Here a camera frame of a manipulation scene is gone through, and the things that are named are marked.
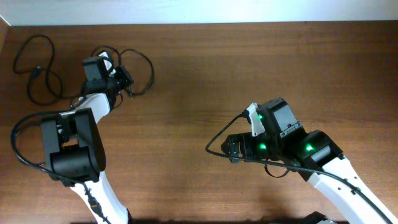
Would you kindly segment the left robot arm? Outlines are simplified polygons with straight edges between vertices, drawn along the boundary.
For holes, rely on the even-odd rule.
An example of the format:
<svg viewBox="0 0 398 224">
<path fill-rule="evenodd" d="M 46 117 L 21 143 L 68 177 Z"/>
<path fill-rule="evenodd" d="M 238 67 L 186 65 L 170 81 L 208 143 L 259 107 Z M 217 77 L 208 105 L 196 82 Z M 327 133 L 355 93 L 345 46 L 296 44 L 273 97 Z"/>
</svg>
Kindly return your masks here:
<svg viewBox="0 0 398 224">
<path fill-rule="evenodd" d="M 86 204 L 98 223 L 133 223 L 105 173 L 106 155 L 97 124 L 114 108 L 122 89 L 133 80 L 122 66 L 86 68 L 87 81 L 70 111 L 41 121 L 45 166 Z"/>
</svg>

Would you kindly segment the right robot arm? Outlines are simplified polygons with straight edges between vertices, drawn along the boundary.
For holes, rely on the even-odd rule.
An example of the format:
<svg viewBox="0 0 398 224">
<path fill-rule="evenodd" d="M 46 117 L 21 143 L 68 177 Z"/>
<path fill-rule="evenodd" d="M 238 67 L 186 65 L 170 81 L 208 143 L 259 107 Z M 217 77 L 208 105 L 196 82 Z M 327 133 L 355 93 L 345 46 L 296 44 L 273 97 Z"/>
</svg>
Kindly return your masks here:
<svg viewBox="0 0 398 224">
<path fill-rule="evenodd" d="M 255 162 L 298 172 L 349 223 L 397 223 L 397 217 L 371 192 L 336 143 L 322 131 L 296 130 L 275 136 L 229 135 L 222 155 L 236 163 Z"/>
</svg>

